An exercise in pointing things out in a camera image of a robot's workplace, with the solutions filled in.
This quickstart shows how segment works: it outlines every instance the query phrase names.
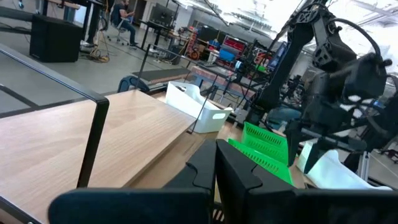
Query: black speaker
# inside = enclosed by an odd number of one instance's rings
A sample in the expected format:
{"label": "black speaker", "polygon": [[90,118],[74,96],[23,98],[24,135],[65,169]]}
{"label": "black speaker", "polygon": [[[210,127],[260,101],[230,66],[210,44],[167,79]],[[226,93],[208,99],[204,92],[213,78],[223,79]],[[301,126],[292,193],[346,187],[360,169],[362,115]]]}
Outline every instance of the black speaker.
{"label": "black speaker", "polygon": [[29,54],[41,62],[76,62],[82,35],[71,22],[34,15]]}

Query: chair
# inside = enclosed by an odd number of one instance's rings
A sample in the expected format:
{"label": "chair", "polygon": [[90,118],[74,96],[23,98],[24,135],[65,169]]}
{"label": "chair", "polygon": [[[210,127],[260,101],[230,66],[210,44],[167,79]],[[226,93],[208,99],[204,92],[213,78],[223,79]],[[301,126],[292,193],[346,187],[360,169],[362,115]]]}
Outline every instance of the chair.
{"label": "chair", "polygon": [[127,39],[125,39],[124,37],[120,36],[120,34],[123,34],[127,31],[125,28],[121,27],[123,21],[130,22],[126,18],[122,18],[122,20],[120,21],[120,23],[117,26],[113,22],[111,22],[112,27],[114,27],[116,30],[118,30],[118,34],[108,36],[108,40],[112,41],[112,38],[116,38],[117,42],[120,42],[120,40],[123,40],[124,42],[126,42],[126,45],[129,45],[129,41]]}

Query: white plastic bin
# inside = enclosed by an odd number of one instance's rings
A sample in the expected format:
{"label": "white plastic bin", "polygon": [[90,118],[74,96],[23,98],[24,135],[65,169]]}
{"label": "white plastic bin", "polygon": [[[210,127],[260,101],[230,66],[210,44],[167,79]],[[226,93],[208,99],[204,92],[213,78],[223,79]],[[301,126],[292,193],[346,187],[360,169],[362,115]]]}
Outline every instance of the white plastic bin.
{"label": "white plastic bin", "polygon": [[193,130],[196,133],[210,133],[219,131],[224,125],[232,108],[219,109],[209,101],[206,101],[205,107],[199,114],[205,98],[200,95],[200,89],[196,85],[169,82],[166,93],[166,103],[194,118],[199,116],[198,122]]}
{"label": "white plastic bin", "polygon": [[[305,163],[312,148],[312,143],[306,142],[296,163],[298,169],[304,172]],[[354,172],[345,167],[338,159],[337,150],[326,152],[312,167],[306,176],[321,189],[379,189],[392,190],[389,187],[373,187]]]}

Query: gray floor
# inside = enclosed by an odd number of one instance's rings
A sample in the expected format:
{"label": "gray floor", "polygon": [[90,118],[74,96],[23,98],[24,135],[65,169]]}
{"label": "gray floor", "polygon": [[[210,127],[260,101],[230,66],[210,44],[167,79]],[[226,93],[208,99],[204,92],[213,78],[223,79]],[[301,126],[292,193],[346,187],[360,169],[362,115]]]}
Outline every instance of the gray floor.
{"label": "gray floor", "polygon": [[[35,2],[33,0],[24,0],[24,4],[25,11],[34,12]],[[17,7],[17,0],[0,0],[0,6],[15,8]],[[63,10],[57,6],[52,7],[50,4],[48,16],[62,18]],[[27,22],[13,21],[5,18],[0,18],[0,22],[10,26],[30,28],[30,23]],[[116,31],[110,28],[105,35],[115,33]],[[141,43],[143,35],[144,30],[137,30],[136,41]],[[128,39],[129,33],[125,33],[123,36]],[[24,55],[29,54],[29,39],[29,35],[0,32],[0,42],[2,44],[8,45]],[[153,43],[154,39],[155,35],[150,33],[147,42]],[[160,45],[167,46],[163,38],[160,40]],[[98,93],[115,91],[122,77],[139,71],[144,52],[141,50],[130,50],[126,46],[115,43],[115,41],[108,42],[108,47],[111,54],[111,60],[108,63],[96,63],[80,59],[76,63],[46,63],[45,65]],[[104,52],[104,48],[105,46],[101,44],[100,49],[102,52]],[[150,57],[145,64],[144,70],[178,68],[184,67],[186,64],[184,61],[178,66],[157,63],[154,58]],[[0,54],[0,68],[0,84],[9,87],[38,105],[46,105],[80,97],[80,95],[22,66],[3,54]],[[222,91],[218,91],[218,96],[215,98],[216,101],[220,99],[221,94]],[[222,104],[227,106],[231,103],[235,107],[237,101],[240,101],[240,99],[234,99],[226,95],[223,98]],[[27,106],[0,91],[0,113],[24,108],[27,108]],[[373,152],[369,173],[370,176],[398,188],[398,165],[394,164],[386,156],[381,156]]]}

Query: green plastic basket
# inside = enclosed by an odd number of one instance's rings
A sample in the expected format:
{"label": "green plastic basket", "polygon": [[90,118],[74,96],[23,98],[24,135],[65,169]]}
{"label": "green plastic basket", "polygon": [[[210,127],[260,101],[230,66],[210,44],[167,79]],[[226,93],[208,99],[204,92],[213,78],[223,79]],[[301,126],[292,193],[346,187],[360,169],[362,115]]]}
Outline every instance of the green plastic basket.
{"label": "green plastic basket", "polygon": [[245,122],[242,143],[285,165],[289,161],[286,138]]}
{"label": "green plastic basket", "polygon": [[274,174],[275,176],[281,178],[290,185],[293,185],[292,176],[290,174],[289,168],[285,164],[267,155],[264,155],[263,153],[258,152],[255,149],[245,146],[237,140],[228,139],[228,143],[241,151],[244,155],[246,155],[256,164],[259,164],[271,174]]}

